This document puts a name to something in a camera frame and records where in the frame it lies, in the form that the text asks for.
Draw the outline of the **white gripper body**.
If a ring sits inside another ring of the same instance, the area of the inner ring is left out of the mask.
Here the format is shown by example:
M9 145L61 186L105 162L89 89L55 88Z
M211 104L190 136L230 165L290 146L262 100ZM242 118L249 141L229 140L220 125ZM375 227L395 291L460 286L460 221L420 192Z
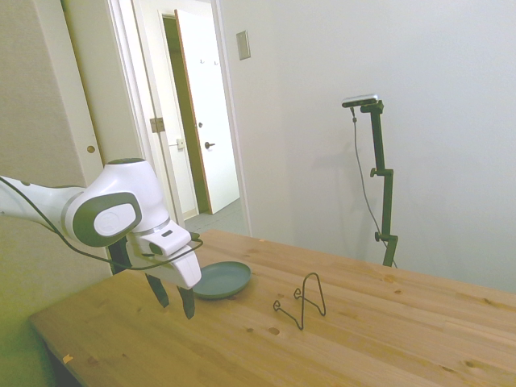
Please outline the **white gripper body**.
M130 261L133 268L191 289L202 278L198 259L189 246L190 233L181 227L164 227L153 233L128 234Z

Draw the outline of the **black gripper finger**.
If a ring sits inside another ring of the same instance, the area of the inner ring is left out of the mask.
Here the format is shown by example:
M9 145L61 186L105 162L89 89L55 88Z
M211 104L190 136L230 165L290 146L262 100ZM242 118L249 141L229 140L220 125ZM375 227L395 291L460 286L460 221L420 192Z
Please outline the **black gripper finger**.
M178 286L177 290L181 296L182 307L187 319L195 315L195 296L193 289L186 289Z
M163 308L166 308L169 305L169 296L161 282L161 279L148 274L146 274L146 279L152 292L156 296L157 301Z

